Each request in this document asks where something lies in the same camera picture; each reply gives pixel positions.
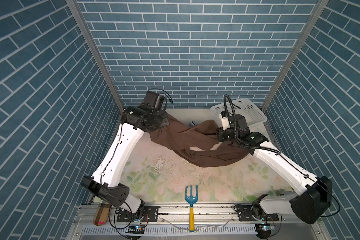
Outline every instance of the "brown cloth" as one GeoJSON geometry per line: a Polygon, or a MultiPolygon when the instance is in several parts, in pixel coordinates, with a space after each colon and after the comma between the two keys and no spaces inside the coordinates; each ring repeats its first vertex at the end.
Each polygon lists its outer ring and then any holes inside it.
{"type": "Polygon", "coordinates": [[[239,161],[248,151],[238,147],[236,143],[226,141],[216,150],[210,150],[218,144],[215,121],[207,120],[189,128],[168,114],[169,125],[151,133],[151,141],[173,150],[182,158],[199,167],[227,166],[239,161]],[[193,151],[190,147],[198,147],[204,151],[193,151]]]}

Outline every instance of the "blue brick wall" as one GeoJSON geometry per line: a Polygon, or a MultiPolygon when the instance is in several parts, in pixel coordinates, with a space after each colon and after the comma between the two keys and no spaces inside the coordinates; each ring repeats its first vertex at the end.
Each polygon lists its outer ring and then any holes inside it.
{"type": "Polygon", "coordinates": [[[0,0],[0,240],[67,236],[118,114],[64,0],[0,0]]]}
{"type": "Polygon", "coordinates": [[[316,0],[79,0],[126,106],[149,88],[168,107],[264,101],[316,0]]]}
{"type": "Polygon", "coordinates": [[[360,240],[360,0],[328,2],[266,114],[282,150],[332,180],[331,237],[360,240]]]}

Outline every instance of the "floral mat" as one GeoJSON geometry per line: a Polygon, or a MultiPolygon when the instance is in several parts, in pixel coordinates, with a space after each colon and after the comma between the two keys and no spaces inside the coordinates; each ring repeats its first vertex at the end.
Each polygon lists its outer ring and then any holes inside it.
{"type": "Polygon", "coordinates": [[[152,142],[148,133],[134,147],[121,183],[146,202],[184,202],[187,185],[198,185],[199,202],[253,201],[261,194],[292,191],[274,170],[250,154],[229,166],[197,167],[152,142]]]}

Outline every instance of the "wooden handle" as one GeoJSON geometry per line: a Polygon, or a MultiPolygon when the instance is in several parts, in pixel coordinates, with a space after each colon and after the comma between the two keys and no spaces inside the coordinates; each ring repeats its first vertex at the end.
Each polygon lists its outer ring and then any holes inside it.
{"type": "Polygon", "coordinates": [[[195,216],[193,215],[193,207],[189,209],[189,231],[195,231],[195,216]]]}

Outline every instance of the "white plastic basket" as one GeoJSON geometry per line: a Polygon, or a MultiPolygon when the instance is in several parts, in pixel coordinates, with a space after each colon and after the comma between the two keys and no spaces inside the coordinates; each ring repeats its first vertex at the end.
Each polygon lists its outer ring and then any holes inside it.
{"type": "MultiPolygon", "coordinates": [[[[232,100],[233,107],[235,108],[235,113],[243,115],[247,121],[248,127],[251,127],[255,124],[267,121],[267,117],[264,113],[248,98],[239,98],[232,100]]],[[[230,113],[231,106],[227,100],[227,108],[230,113]]],[[[211,113],[215,118],[215,122],[218,126],[221,126],[221,120],[219,119],[219,114],[224,111],[224,103],[211,107],[211,113]]]]}

